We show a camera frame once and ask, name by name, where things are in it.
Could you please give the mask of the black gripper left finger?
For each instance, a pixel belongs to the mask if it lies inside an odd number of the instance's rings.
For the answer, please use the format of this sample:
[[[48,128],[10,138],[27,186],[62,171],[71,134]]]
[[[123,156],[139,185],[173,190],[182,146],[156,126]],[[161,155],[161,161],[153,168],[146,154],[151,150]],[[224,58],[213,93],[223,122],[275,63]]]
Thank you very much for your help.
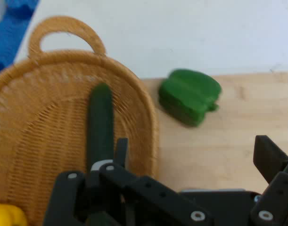
[[[123,167],[127,139],[118,155],[89,174],[60,173],[44,216],[46,226],[210,226],[211,214],[172,189]]]

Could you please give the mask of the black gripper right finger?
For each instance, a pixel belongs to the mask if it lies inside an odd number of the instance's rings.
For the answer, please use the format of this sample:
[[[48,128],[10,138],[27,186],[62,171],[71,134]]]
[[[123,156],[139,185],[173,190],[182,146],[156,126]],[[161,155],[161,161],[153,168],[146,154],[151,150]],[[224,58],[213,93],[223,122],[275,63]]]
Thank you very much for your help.
[[[253,163],[268,186],[251,210],[255,226],[288,226],[288,156],[268,136],[255,137]]]

